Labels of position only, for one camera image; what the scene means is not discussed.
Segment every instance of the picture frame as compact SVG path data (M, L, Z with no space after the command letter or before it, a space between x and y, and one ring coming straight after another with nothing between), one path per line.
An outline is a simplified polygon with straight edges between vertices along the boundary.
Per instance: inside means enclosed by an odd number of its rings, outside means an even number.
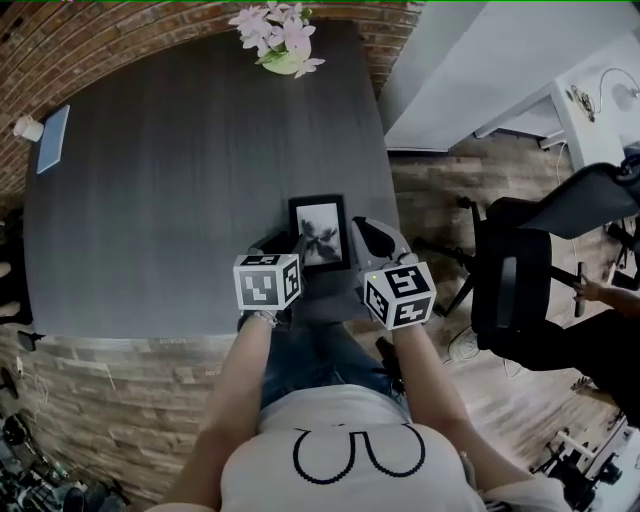
M344 200L340 194L289 199L289 225L294 239L304 235L304 273L351 268Z

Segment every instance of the brick wall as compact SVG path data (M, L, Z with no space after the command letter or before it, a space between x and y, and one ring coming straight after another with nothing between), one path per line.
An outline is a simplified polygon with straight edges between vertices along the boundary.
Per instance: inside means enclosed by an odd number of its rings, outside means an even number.
M308 4L318 19L354 20L379 90L415 27L420 2ZM0 206L19 204L29 143L23 114L40 119L91 82L136 59L229 30L243 4L225 2L14 3L0 18Z

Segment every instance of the flower bouquet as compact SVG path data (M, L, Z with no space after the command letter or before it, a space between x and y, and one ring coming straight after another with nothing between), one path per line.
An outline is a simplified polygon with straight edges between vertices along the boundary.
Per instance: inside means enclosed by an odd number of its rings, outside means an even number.
M256 64L281 75L299 78L316 70L324 59L311 58L310 36L316 28L309 25L311 9L302 4L289 6L267 2L265 8L243 9L229 20L240 32L243 48L257 48Z

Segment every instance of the chair backrest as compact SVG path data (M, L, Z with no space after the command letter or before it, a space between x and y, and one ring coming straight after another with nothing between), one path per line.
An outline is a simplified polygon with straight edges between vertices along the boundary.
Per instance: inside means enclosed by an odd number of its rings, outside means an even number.
M575 172L531 209L519 225L539 229L567 240L599 226L636 215L640 208L640 179L618 179L620 168L608 163L592 164Z

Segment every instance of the bracelet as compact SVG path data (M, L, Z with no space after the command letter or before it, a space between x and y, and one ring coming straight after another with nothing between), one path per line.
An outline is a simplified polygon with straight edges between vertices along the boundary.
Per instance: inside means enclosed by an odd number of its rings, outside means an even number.
M257 316L258 318L262 318L265 322L267 322L271 326L272 329L275 329L276 325L278 324L278 320L276 319L275 315L271 311L266 311L266 310L254 311L253 315L251 316Z

